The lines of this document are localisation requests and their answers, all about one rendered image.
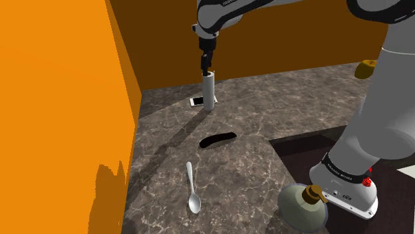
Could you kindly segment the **silver metal spoon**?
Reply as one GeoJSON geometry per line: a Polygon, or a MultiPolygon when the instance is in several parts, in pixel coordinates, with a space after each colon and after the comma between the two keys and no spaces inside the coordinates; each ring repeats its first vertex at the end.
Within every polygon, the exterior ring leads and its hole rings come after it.
{"type": "Polygon", "coordinates": [[[188,179],[190,181],[190,189],[191,189],[191,194],[189,196],[188,205],[189,205],[190,211],[192,213],[197,214],[200,212],[200,209],[201,209],[201,200],[198,197],[198,195],[195,193],[193,169],[192,169],[191,162],[186,162],[186,170],[187,170],[188,179]]]}

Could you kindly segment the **white tall cylinder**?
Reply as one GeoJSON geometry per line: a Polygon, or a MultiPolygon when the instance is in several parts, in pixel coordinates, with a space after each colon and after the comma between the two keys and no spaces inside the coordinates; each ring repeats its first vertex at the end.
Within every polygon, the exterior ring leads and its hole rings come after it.
{"type": "Polygon", "coordinates": [[[214,97],[214,73],[208,71],[207,76],[203,76],[202,82],[202,94],[204,109],[211,111],[214,108],[215,97],[214,97]]]}

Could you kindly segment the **white phone with black screen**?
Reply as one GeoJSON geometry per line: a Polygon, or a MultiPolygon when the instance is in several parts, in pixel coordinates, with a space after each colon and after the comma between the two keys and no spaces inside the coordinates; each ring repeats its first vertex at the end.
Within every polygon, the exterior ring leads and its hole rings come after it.
{"type": "Polygon", "coordinates": [[[213,98],[204,98],[203,96],[198,96],[190,98],[189,102],[191,107],[203,106],[204,108],[212,109],[217,103],[217,98],[215,96],[213,98]]]}

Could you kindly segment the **black oblong curved object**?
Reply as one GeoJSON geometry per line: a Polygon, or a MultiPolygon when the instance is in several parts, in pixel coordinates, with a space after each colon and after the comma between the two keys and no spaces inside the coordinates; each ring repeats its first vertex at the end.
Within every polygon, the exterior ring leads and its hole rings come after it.
{"type": "Polygon", "coordinates": [[[201,140],[199,142],[199,146],[200,146],[200,148],[205,149],[205,148],[209,147],[212,144],[222,142],[222,141],[226,141],[226,140],[231,140],[231,139],[234,139],[236,137],[237,137],[237,135],[234,132],[214,134],[214,135],[208,136],[208,137],[204,138],[203,140],[201,140]]]}

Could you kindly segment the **dark robot stand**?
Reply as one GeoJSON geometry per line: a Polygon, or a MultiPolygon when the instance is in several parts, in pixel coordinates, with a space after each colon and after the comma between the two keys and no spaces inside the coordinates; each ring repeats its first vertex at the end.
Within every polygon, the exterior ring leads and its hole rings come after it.
{"type": "MultiPolygon", "coordinates": [[[[270,140],[277,155],[297,183],[310,184],[309,170],[322,159],[343,133],[338,126],[270,140]]],[[[379,200],[376,215],[361,219],[328,203],[329,234],[414,234],[415,179],[399,171],[415,166],[415,154],[401,160],[379,160],[372,167],[372,180],[379,200]]]]}

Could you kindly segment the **grey-green round bottle, brown cap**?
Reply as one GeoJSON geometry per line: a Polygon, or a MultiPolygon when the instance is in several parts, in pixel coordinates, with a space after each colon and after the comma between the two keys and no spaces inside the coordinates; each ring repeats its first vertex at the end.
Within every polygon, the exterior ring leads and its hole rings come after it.
{"type": "Polygon", "coordinates": [[[293,183],[281,190],[277,205],[280,216],[290,227],[314,233],[326,225],[327,202],[320,186],[293,183]]]}

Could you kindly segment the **yellow apple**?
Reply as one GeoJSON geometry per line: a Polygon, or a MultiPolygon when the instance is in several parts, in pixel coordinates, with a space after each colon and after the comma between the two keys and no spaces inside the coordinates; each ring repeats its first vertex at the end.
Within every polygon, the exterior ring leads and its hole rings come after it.
{"type": "Polygon", "coordinates": [[[376,60],[363,60],[361,61],[354,72],[354,77],[357,79],[367,79],[372,76],[375,66],[377,65],[376,60]]]}

